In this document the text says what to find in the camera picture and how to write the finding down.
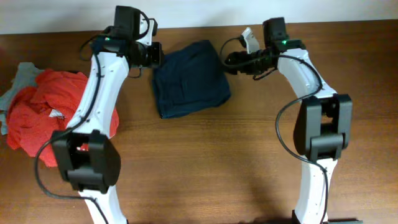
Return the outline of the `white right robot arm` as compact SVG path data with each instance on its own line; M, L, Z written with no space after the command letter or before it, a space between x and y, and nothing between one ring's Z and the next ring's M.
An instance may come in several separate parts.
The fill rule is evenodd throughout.
M300 193L290 221L329 223L330 184L338 159L350 140L352 99L337 93L324 81L304 43L287 34L284 18L268 19L262 27L264 49L248 27L237 37L244 50L230 53L223 65L228 73L244 73L253 80L279 71L290 83L296 99L287 103L275 119L282 147L302 163ZM282 139L279 121L283 112L296 103L300 109L293 131L295 149L291 150Z

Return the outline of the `navy blue shorts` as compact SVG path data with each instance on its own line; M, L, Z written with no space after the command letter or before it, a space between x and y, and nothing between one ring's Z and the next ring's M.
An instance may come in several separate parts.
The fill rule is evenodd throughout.
M162 119L218 107L231 97L222 64L209 40L167 54L162 66L154 70L152 87Z

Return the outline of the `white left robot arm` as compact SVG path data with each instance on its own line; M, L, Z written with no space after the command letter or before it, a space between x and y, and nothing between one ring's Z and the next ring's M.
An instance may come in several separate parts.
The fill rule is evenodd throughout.
M51 148L62 179L83 199L94 223L127 223L116 191L121 157L111 143L111 120L131 68L161 64L153 42L157 22L130 6L116 6L114 24L89 41L90 76L64 131L54 131Z

